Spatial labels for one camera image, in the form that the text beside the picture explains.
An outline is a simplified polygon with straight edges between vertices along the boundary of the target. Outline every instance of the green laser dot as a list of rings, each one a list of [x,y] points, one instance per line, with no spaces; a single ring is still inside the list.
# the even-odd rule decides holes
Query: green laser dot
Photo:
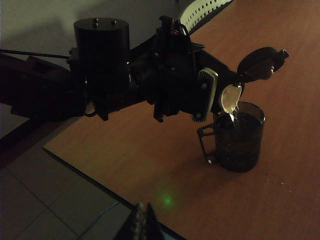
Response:
[[[170,205],[172,203],[172,199],[167,197],[166,199],[164,199],[164,203],[166,205]]]

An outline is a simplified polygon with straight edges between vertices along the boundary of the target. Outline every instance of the liquid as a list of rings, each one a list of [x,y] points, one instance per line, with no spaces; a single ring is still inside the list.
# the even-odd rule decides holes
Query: liquid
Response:
[[[263,124],[258,119],[239,111],[233,120],[225,114],[215,123],[215,132],[215,157],[223,167],[247,171],[256,165],[263,133]]]
[[[236,131],[241,131],[241,121],[238,120],[239,116],[239,109],[238,106],[235,107],[235,110],[233,112],[229,112],[229,116],[231,118],[231,121],[233,123],[233,127]]]

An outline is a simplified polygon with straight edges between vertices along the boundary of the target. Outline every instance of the robotic arm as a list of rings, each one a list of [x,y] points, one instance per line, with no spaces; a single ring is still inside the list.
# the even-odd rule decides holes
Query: robotic arm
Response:
[[[66,58],[70,71],[33,56],[23,61],[0,53],[0,102],[11,105],[12,114],[28,118],[97,114],[106,121],[114,111],[147,101],[159,122],[179,111],[203,122],[210,112],[222,110],[226,87],[241,87],[242,94],[245,83],[270,78],[289,56],[285,50],[263,47],[246,56],[234,72],[204,45],[193,43],[178,20],[160,20],[156,34],[131,50],[127,22],[76,21],[77,47],[70,56],[48,56]],[[88,101],[93,102],[92,113],[85,112]]]

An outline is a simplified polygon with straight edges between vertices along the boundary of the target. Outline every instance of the tile floor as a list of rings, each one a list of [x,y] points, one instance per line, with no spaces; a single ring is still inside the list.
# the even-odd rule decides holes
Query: tile floor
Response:
[[[128,217],[118,203],[82,235],[117,200],[42,149],[74,121],[45,123],[0,154],[11,161],[0,170],[1,240],[111,240]]]

